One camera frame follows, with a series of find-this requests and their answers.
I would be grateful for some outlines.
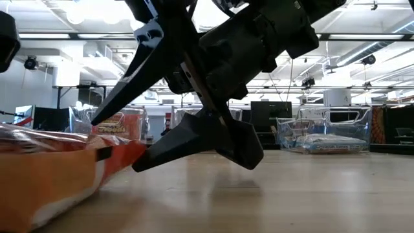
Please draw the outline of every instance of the black robotic claw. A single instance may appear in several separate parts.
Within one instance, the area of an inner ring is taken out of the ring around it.
[[[195,116],[185,115],[152,145],[134,163],[138,172],[206,150],[216,150],[240,166],[254,169],[263,158],[263,149],[253,126],[232,118],[227,101],[246,96],[246,84],[259,72],[275,69],[275,58],[284,50],[296,58],[317,48],[311,23],[345,3],[246,1],[249,6],[228,21],[198,34],[186,11],[196,0],[125,1],[135,18],[146,25],[135,31],[139,43],[135,57],[99,107],[93,124],[121,110],[161,78],[174,93],[195,91],[204,106]]]

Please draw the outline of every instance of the transparent plastic bin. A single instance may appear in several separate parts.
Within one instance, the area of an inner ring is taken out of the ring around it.
[[[66,132],[93,135],[116,135],[130,140],[145,140],[149,124],[147,112],[142,107],[125,107],[97,126],[91,120],[98,108],[69,108],[69,128]]]
[[[282,150],[300,153],[369,151],[370,107],[304,107],[296,118],[278,118]]]
[[[183,108],[173,107],[172,117],[171,117],[171,129],[177,126],[178,124],[180,124],[185,113],[196,115],[200,110],[201,110],[201,107],[183,107]],[[230,108],[230,114],[235,120],[241,120],[242,112],[243,112],[242,109]]]

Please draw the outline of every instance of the wooden floor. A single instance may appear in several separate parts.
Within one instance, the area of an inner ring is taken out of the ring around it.
[[[36,232],[414,232],[414,157],[193,155],[124,171]]]

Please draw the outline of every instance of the plastic wrapper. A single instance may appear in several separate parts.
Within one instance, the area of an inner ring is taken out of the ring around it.
[[[93,135],[115,135],[131,140],[145,140],[148,133],[148,117],[141,107],[125,107],[97,126],[91,125],[91,119],[97,107],[90,109],[69,109],[69,133]]]
[[[201,110],[201,107],[183,107],[183,108],[173,107],[171,128],[174,128],[175,126],[180,124],[185,113],[196,115],[200,110]],[[242,112],[243,112],[242,109],[230,108],[230,114],[235,120],[241,120]]]
[[[277,138],[283,150],[360,153],[369,151],[370,131],[370,107],[312,107],[278,118]]]
[[[0,232],[29,232],[89,197],[146,150],[110,135],[0,124]]]

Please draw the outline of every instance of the ceiling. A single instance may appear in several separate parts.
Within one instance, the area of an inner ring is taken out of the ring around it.
[[[214,7],[211,0],[199,0],[195,10],[194,22],[196,28],[214,27],[228,17]],[[131,33],[140,23],[133,20],[132,14],[123,1],[112,0],[20,0],[0,1],[0,10],[7,11],[17,21],[21,33]],[[347,3],[332,12],[312,26],[316,33],[390,33],[396,27],[414,21],[414,13],[408,0],[376,0],[378,7],[371,10],[373,0],[348,0]],[[47,48],[66,50],[70,54],[71,46],[84,44],[82,41],[23,41],[24,48]],[[137,43],[135,41],[99,41],[98,46],[107,46],[113,51],[113,61],[125,70],[133,57]],[[344,68],[336,69],[335,74],[328,74],[324,66],[338,57],[350,54],[364,48],[372,42],[363,41],[321,41],[320,47],[295,60],[291,60],[286,52],[277,58],[278,68],[271,74],[259,74],[248,85],[289,86],[301,85],[304,78],[313,77],[316,85],[356,85],[361,86],[366,80],[373,85],[411,85],[414,81],[414,67],[410,67],[414,56],[414,41],[395,42],[374,53],[376,63],[363,66],[352,63]],[[97,82],[113,85],[116,76],[103,78],[95,77]],[[364,90],[355,90],[355,94]],[[387,91],[375,91],[372,96],[378,96]]]

